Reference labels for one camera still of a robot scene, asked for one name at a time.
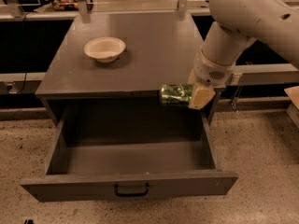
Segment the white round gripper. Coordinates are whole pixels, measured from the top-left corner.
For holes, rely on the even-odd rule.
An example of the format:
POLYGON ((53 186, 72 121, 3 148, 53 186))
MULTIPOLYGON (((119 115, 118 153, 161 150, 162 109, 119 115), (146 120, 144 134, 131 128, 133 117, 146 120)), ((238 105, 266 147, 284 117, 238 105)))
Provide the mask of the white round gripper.
POLYGON ((194 58, 193 70, 188 78, 188 84, 193 84, 195 81, 199 82, 193 85, 188 108, 196 110, 204 108, 216 94, 213 87, 208 85, 220 86, 224 84, 232 74, 234 67, 235 61, 230 61, 227 64, 213 62, 200 49, 194 58))

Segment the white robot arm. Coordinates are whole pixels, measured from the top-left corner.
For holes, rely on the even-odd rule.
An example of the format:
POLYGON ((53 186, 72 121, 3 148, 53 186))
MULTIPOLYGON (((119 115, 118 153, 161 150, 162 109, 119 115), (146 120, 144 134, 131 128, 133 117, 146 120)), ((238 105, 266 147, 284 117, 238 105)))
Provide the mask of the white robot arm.
POLYGON ((233 73, 237 59, 259 40, 299 68, 299 11, 285 0, 209 0, 214 19, 197 52, 189 107, 201 109, 233 73))

